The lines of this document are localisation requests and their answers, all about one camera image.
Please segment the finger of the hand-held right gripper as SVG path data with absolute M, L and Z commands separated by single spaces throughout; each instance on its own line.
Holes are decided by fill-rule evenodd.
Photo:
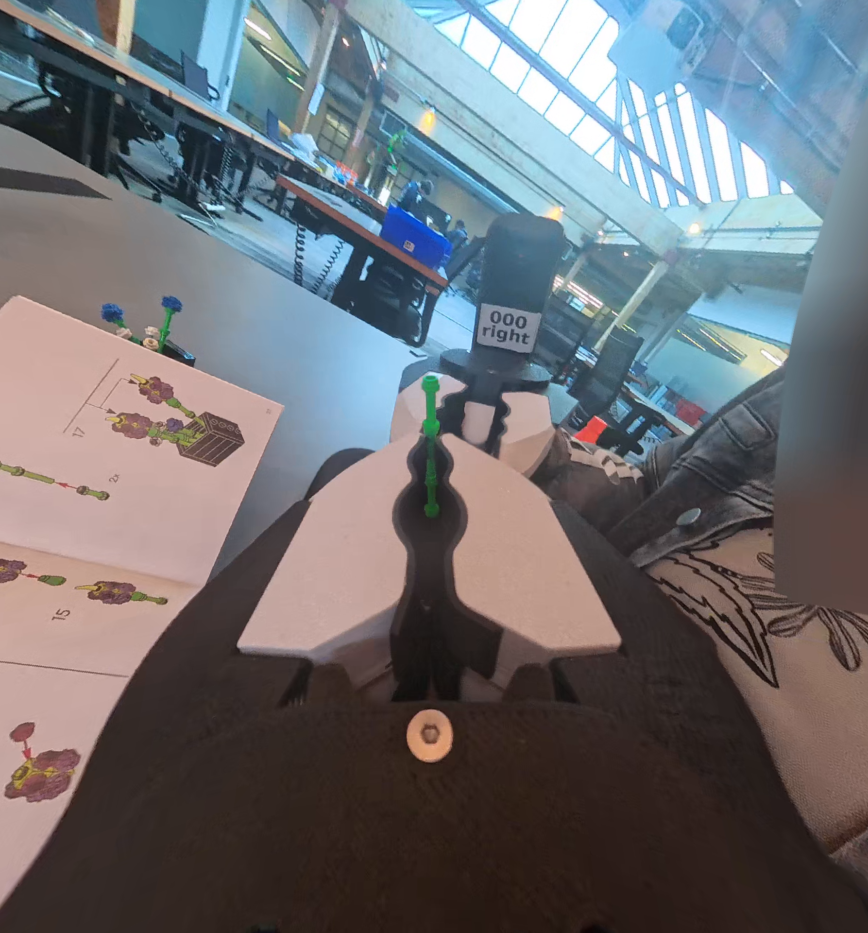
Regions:
M 463 420 L 468 389 L 466 386 L 440 386 L 437 392 L 436 414 L 440 434 L 463 437 Z M 426 395 L 421 386 L 408 386 L 396 397 L 390 428 L 390 442 L 423 433 L 426 417 Z
M 548 397 L 533 392 L 505 392 L 506 412 L 501 420 L 495 457 L 524 478 L 532 478 L 553 445 Z

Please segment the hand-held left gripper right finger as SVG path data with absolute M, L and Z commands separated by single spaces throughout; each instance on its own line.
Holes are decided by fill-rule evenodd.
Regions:
M 464 518 L 451 555 L 464 664 L 515 671 L 616 652 L 621 637 L 549 499 L 461 437 L 446 435 L 443 447 Z

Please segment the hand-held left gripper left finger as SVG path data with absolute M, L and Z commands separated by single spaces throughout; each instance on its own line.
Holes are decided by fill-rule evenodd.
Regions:
M 408 556 L 394 525 L 416 437 L 345 449 L 319 469 L 303 517 L 237 644 L 315 665 L 390 665 Z

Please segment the green toy stem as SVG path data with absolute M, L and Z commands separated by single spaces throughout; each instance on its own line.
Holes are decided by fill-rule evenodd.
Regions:
M 425 438 L 425 516 L 428 519 L 436 519 L 440 515 L 437 468 L 437 441 L 440 436 L 440 421 L 438 419 L 439 377 L 434 374 L 425 375 L 421 380 L 421 389 L 425 397 L 425 417 L 422 422 Z

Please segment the grey desk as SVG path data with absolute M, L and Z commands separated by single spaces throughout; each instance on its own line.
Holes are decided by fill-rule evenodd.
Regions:
M 197 367 L 282 403 L 214 577 L 309 487 L 341 449 L 389 439 L 405 344 L 295 286 L 163 207 L 0 125 L 0 167 L 74 178 L 102 199 L 0 189 L 0 307 L 29 297 L 100 324 L 105 302 L 137 327 L 160 299 L 184 304 L 174 340 Z

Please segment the blue plastic bin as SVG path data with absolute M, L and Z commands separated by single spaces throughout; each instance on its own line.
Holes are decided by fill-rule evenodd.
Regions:
M 451 257 L 452 246 L 444 235 L 395 204 L 388 206 L 379 236 L 432 270 L 445 267 Z

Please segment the open instruction booklet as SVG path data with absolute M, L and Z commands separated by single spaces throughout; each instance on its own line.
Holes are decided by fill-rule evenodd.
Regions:
M 207 582 L 282 411 L 121 330 L 0 308 L 0 907 Z

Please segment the white floral shirt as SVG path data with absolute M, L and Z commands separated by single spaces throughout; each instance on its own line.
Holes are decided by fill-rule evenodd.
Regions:
M 715 641 L 816 838 L 839 859 L 868 857 L 868 615 L 779 592 L 770 528 L 701 542 L 647 573 Z

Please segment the long wooden table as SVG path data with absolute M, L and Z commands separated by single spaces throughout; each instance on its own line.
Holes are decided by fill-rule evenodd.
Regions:
M 252 155 L 281 172 L 286 164 L 313 164 L 284 143 L 261 134 L 169 76 L 113 48 L 52 11 L 0 1 L 0 46 L 48 64 L 125 99 L 160 127 L 189 125 L 235 153 Z

